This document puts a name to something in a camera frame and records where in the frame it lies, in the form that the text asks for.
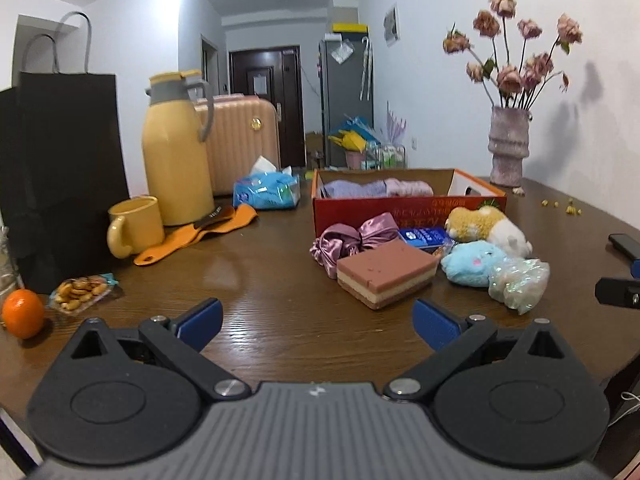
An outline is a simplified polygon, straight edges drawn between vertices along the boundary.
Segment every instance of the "gray refrigerator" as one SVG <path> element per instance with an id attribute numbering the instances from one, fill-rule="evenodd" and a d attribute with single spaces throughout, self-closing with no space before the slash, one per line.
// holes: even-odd
<path id="1" fill-rule="evenodd" d="M 324 135 L 324 163 L 326 166 L 343 168 L 347 165 L 344 150 L 328 139 L 347 117 L 360 116 L 373 127 L 373 88 L 370 100 L 366 92 L 360 100 L 364 44 L 351 41 L 354 53 L 339 64 L 331 55 L 340 46 L 340 41 L 320 43 L 320 85 L 322 92 L 322 134 Z"/>

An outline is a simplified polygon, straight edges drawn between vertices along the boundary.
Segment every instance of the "dark wooden door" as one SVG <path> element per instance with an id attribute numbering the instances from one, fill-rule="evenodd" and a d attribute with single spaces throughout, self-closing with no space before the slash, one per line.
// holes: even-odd
<path id="1" fill-rule="evenodd" d="M 276 108 L 282 167 L 304 167 L 300 48 L 241 50 L 229 56 L 232 93 L 257 95 Z"/>

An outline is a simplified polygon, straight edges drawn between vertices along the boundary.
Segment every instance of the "orange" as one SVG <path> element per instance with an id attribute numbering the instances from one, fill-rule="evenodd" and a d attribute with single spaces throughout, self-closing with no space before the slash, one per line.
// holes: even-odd
<path id="1" fill-rule="evenodd" d="M 44 305 L 35 292 L 14 290 L 2 305 L 2 321 L 9 333 L 28 339 L 42 330 Z"/>

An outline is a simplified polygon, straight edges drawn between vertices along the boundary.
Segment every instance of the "ceramic vase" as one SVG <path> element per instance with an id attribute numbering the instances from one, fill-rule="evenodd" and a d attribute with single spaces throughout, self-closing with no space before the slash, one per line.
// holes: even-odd
<path id="1" fill-rule="evenodd" d="M 489 151 L 494 154 L 491 182 L 520 187 L 522 159 L 529 156 L 529 112 L 494 107 L 489 131 Z"/>

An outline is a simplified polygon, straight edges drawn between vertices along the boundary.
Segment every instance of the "black phone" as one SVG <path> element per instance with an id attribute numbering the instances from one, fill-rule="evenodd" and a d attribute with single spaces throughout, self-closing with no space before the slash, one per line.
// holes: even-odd
<path id="1" fill-rule="evenodd" d="M 609 235 L 612 245 L 631 260 L 640 260 L 640 242 L 625 234 Z"/>

